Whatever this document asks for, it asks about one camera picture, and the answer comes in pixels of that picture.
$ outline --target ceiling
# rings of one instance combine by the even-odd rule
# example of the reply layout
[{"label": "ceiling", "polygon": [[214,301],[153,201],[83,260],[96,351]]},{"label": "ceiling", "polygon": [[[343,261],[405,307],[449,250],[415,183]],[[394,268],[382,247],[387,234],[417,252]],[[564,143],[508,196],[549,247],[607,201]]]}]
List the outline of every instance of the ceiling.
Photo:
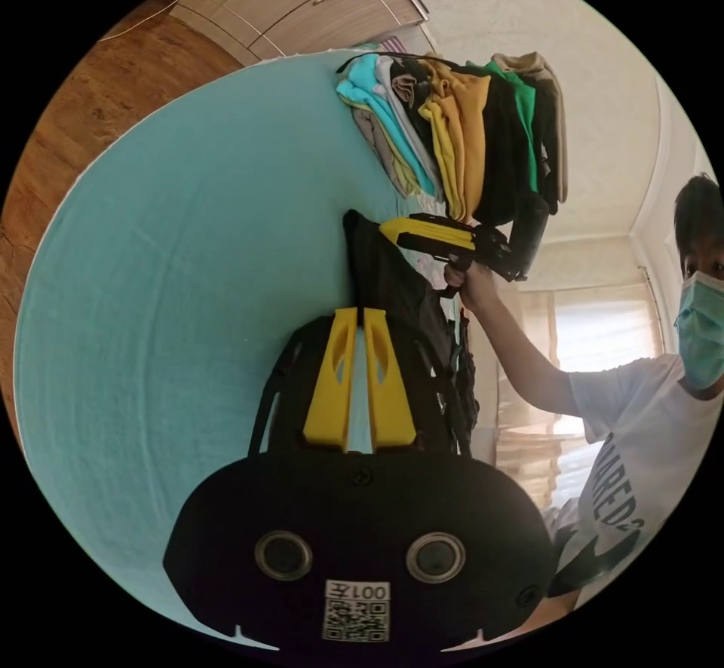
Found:
[{"label": "ceiling", "polygon": [[563,88],[569,199],[546,241],[628,234],[646,196],[660,139],[656,73],[582,0],[423,0],[437,49],[486,63],[540,52]]}]

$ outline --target white t-shirt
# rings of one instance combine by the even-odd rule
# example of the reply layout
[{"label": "white t-shirt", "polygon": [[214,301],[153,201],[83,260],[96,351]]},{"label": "white t-shirt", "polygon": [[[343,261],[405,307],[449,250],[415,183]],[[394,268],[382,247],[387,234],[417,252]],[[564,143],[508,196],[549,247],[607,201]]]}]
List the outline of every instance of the white t-shirt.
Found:
[{"label": "white t-shirt", "polygon": [[679,384],[683,374],[681,359],[664,354],[570,375],[586,440],[603,444],[581,496],[543,517],[560,547],[559,576],[594,578],[578,605],[636,558],[701,464],[724,394],[697,400]]}]

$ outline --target black hair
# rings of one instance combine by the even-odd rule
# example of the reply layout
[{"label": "black hair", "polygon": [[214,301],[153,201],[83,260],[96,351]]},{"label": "black hair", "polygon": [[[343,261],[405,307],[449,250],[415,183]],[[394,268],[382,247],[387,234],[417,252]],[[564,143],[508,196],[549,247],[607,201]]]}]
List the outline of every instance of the black hair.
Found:
[{"label": "black hair", "polygon": [[691,178],[677,195],[673,230],[682,272],[684,259],[692,251],[698,237],[724,237],[722,191],[706,173]]}]

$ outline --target green shirt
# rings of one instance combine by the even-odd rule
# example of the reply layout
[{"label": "green shirt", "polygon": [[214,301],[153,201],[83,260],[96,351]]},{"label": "green shirt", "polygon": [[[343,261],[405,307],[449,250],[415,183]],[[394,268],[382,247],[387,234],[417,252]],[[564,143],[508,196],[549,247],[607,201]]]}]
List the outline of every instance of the green shirt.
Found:
[{"label": "green shirt", "polygon": [[515,72],[503,72],[497,64],[492,60],[485,65],[480,67],[468,61],[466,63],[468,68],[475,68],[478,70],[476,75],[484,77],[495,73],[500,75],[502,78],[507,80],[513,86],[513,92],[515,95],[515,106],[518,111],[518,117],[523,123],[523,128],[526,131],[528,137],[528,159],[529,159],[529,176],[530,176],[530,189],[534,192],[538,192],[538,159],[535,156],[535,144],[533,142],[533,113],[535,112],[535,88],[526,85]]}]

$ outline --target yellow plastic part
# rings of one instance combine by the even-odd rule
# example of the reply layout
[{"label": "yellow plastic part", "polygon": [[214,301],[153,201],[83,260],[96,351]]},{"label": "yellow plastic part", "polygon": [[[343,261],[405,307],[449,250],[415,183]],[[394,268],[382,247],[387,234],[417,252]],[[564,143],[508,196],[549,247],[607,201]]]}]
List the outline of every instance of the yellow plastic part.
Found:
[{"label": "yellow plastic part", "polygon": [[467,230],[455,228],[451,225],[417,221],[412,218],[396,218],[380,225],[379,230],[382,235],[389,241],[392,241],[393,244],[397,243],[397,239],[401,234],[411,233],[422,236],[423,238],[429,238],[432,241],[439,241],[450,246],[475,251],[473,234]]},{"label": "yellow plastic part", "polygon": [[309,444],[347,451],[356,334],[357,309],[337,309],[304,425]]},{"label": "yellow plastic part", "polygon": [[384,311],[364,310],[364,341],[373,451],[408,447],[417,433]]}]

